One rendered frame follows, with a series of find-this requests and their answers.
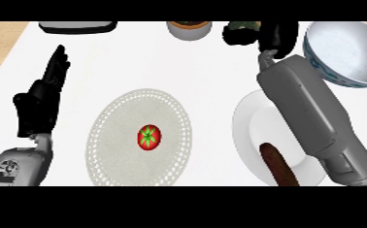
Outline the grey pot with brown soil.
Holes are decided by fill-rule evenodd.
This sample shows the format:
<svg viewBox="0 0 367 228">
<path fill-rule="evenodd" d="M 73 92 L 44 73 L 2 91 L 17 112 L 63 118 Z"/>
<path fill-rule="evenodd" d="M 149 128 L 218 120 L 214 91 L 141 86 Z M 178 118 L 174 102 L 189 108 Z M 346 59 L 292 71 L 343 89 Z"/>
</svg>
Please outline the grey pot with brown soil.
<svg viewBox="0 0 367 228">
<path fill-rule="evenodd" d="M 183 41 L 200 40 L 208 35 L 212 28 L 211 21 L 205 21 L 196 25 L 184 25 L 177 21 L 169 21 L 166 25 L 172 36 Z"/>
</svg>

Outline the brown sausage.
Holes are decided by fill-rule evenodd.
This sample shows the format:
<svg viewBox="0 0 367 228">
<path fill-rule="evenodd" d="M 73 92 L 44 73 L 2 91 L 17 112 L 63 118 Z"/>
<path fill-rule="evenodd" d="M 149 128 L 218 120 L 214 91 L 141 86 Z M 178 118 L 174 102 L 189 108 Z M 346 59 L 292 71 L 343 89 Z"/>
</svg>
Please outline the brown sausage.
<svg viewBox="0 0 367 228">
<path fill-rule="evenodd" d="M 264 143 L 260 146 L 263 160 L 280 186 L 300 186 L 300 181 L 286 159 L 274 145 Z"/>
</svg>

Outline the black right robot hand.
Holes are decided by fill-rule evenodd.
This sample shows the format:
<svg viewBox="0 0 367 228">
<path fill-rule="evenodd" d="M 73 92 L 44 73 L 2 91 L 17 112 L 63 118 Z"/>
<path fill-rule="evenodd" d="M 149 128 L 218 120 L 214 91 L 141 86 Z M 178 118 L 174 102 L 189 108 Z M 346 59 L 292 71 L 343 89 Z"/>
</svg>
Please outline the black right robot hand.
<svg viewBox="0 0 367 228">
<path fill-rule="evenodd" d="M 232 30 L 229 24 L 223 29 L 223 39 L 230 46 L 248 46 L 258 43 L 260 51 L 277 50 L 276 59 L 283 59 L 294 51 L 300 37 L 297 21 L 261 21 L 258 31 Z"/>
</svg>

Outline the green squash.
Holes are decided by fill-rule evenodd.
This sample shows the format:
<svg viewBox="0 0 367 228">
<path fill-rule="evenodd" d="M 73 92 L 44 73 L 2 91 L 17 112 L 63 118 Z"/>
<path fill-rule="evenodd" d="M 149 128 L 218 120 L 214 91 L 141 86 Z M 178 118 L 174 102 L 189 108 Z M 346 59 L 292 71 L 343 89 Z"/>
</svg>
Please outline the green squash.
<svg viewBox="0 0 367 228">
<path fill-rule="evenodd" d="M 261 27 L 260 21 L 232 21 L 229 24 L 229 28 L 232 30 L 252 29 L 252 30 L 258 31 L 260 27 Z"/>
</svg>

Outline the white plate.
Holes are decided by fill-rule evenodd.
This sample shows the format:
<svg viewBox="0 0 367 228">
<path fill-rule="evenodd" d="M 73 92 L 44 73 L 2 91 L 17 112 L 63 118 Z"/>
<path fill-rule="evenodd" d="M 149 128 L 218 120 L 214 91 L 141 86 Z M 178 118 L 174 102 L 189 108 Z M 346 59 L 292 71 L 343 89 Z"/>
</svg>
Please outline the white plate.
<svg viewBox="0 0 367 228">
<path fill-rule="evenodd" d="M 233 117 L 233 138 L 246 166 L 269 185 L 277 185 L 277 182 L 260 153 L 260 146 L 264 143 L 277 147 L 300 185 L 320 184 L 326 171 L 319 160 L 306 154 L 279 109 L 261 90 L 251 93 L 237 106 Z"/>
</svg>

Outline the dark grey flat tray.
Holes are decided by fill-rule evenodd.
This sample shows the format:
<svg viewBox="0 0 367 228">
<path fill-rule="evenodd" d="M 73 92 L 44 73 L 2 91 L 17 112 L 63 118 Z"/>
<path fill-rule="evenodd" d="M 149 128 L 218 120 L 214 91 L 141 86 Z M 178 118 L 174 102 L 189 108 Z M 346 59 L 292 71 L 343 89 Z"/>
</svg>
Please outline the dark grey flat tray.
<svg viewBox="0 0 367 228">
<path fill-rule="evenodd" d="M 39 27 L 51 34 L 97 34 L 112 32 L 116 21 L 41 21 Z"/>
</svg>

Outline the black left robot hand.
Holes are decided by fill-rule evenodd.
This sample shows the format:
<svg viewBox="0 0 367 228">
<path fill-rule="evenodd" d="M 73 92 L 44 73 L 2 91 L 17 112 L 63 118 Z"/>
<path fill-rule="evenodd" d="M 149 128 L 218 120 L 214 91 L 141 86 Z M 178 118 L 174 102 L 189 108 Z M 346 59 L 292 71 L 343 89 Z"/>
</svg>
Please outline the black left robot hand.
<svg viewBox="0 0 367 228">
<path fill-rule="evenodd" d="M 27 93 L 18 93 L 14 97 L 20 117 L 20 138 L 52 133 L 58 121 L 61 92 L 69 69 L 66 47 L 58 45 L 44 78 L 35 81 Z"/>
</svg>

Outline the red tomato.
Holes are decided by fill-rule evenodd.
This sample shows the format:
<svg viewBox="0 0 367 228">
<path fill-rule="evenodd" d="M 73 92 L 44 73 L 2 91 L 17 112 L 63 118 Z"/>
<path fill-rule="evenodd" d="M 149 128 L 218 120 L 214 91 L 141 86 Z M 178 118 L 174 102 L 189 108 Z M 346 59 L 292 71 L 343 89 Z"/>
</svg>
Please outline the red tomato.
<svg viewBox="0 0 367 228">
<path fill-rule="evenodd" d="M 144 150 L 153 150 L 162 143 L 162 131 L 153 124 L 146 125 L 138 132 L 138 145 Z"/>
</svg>

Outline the round pale grey placemat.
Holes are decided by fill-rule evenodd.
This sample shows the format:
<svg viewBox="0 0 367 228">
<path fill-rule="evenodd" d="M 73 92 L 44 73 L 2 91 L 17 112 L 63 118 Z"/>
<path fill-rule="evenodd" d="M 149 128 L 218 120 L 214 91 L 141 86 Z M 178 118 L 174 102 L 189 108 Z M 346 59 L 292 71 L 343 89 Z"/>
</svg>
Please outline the round pale grey placemat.
<svg viewBox="0 0 367 228">
<path fill-rule="evenodd" d="M 94 123 L 87 167 L 97 185 L 163 186 L 180 179 L 193 148 L 190 116 L 158 89 L 138 89 L 113 100 Z"/>
</svg>

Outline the white and blue bowl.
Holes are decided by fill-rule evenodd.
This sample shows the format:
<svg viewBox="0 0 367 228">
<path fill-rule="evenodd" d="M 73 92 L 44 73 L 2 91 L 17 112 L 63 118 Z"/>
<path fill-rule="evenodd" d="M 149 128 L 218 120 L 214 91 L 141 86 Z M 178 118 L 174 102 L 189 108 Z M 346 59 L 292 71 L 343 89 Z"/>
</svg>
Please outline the white and blue bowl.
<svg viewBox="0 0 367 228">
<path fill-rule="evenodd" d="M 304 55 L 329 82 L 367 88 L 367 23 L 314 21 L 306 30 Z"/>
</svg>

